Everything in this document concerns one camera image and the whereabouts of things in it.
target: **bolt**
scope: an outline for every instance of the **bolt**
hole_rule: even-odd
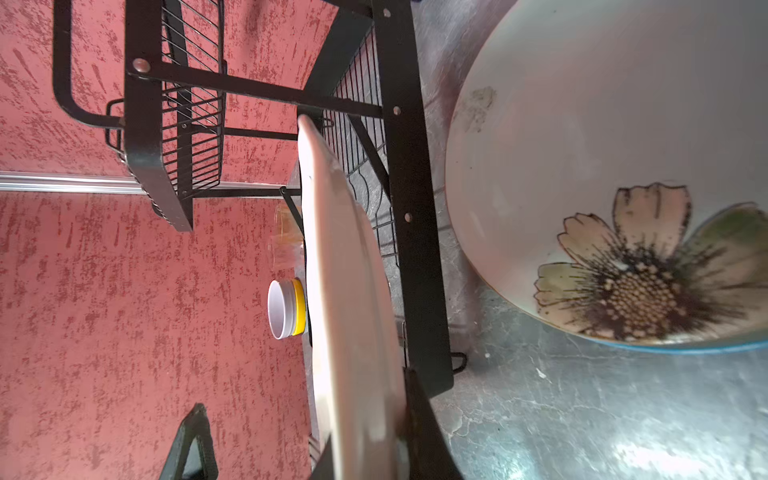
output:
[[[143,58],[134,58],[133,66],[134,66],[134,70],[139,73],[149,73],[149,70],[150,70],[149,62],[144,60]]]

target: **black handle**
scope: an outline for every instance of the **black handle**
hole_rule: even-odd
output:
[[[72,0],[54,0],[53,4],[53,94],[75,120],[92,127],[123,129],[120,117],[92,114],[72,97]]]

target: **white plate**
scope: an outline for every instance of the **white plate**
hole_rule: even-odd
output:
[[[760,0],[520,0],[448,141],[449,213],[482,278],[601,340],[764,328],[767,32]]]
[[[406,394],[382,257],[339,161],[306,116],[299,162],[320,441],[332,439],[336,480],[397,478]]]

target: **flower pattern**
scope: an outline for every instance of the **flower pattern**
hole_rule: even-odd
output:
[[[768,326],[768,219],[736,204],[684,240],[686,187],[621,188],[611,229],[565,219],[558,241],[573,263],[548,263],[538,313],[563,329],[634,343],[715,339]]]

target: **dish rack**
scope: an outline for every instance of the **dish rack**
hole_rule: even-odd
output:
[[[301,187],[220,187],[227,136],[297,139],[227,127],[227,95],[295,104],[323,132],[369,215],[393,302],[402,304],[406,365],[435,396],[453,387],[452,356],[462,358],[457,372],[466,356],[449,345],[410,2],[325,1],[339,11],[296,89],[227,74],[224,0],[126,0],[125,96],[94,114],[72,96],[71,0],[55,0],[55,97],[75,120],[104,129],[155,212],[180,232],[192,231],[194,199],[203,197],[282,197],[301,222],[293,202]]]

